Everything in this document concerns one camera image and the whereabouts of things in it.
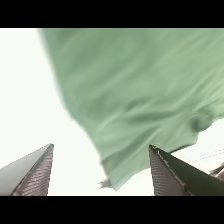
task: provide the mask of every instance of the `white surface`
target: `white surface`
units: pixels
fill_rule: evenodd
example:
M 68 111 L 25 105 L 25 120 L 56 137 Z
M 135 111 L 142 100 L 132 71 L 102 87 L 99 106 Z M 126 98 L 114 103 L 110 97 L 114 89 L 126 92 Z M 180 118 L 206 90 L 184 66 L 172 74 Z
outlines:
M 49 195 L 153 194 L 150 170 L 135 175 L 118 192 L 99 190 L 97 183 L 105 178 L 99 157 L 64 109 L 36 29 L 0 29 L 0 63 L 0 167 L 53 143 Z M 207 172 L 224 161 L 223 133 L 224 120 L 175 155 Z

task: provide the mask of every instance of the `green cloth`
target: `green cloth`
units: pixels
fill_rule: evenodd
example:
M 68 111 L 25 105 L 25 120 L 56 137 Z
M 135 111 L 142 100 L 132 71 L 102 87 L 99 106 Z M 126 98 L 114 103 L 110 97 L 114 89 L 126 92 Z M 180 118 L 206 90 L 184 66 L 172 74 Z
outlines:
M 149 144 L 195 144 L 224 115 L 224 29 L 42 31 L 66 106 L 115 190 L 149 167 Z

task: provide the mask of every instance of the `green fabric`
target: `green fabric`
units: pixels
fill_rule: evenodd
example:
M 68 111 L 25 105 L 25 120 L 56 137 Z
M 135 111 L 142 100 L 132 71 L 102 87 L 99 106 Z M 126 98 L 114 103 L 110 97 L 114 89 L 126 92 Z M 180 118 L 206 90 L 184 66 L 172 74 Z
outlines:
M 224 29 L 60 28 L 43 36 L 66 106 L 115 190 L 149 167 L 149 144 L 166 152 L 195 144 L 224 115 Z

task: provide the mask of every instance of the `white background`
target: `white background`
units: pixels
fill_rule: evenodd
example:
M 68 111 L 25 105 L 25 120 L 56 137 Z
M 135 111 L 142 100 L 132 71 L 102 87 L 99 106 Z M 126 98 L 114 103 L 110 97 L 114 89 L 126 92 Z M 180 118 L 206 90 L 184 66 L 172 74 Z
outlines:
M 90 139 L 71 119 L 36 29 L 0 29 L 0 167 L 55 145 L 49 195 L 152 195 L 150 170 L 118 192 L 99 190 L 105 175 Z M 209 171 L 224 162 L 224 121 L 175 155 Z

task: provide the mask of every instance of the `wrinkled cloth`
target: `wrinkled cloth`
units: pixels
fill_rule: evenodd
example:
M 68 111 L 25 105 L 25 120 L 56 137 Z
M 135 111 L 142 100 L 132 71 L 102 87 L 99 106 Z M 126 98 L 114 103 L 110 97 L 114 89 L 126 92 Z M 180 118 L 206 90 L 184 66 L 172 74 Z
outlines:
M 224 29 L 42 34 L 66 107 L 115 190 L 150 166 L 149 144 L 166 152 L 195 144 L 224 115 Z

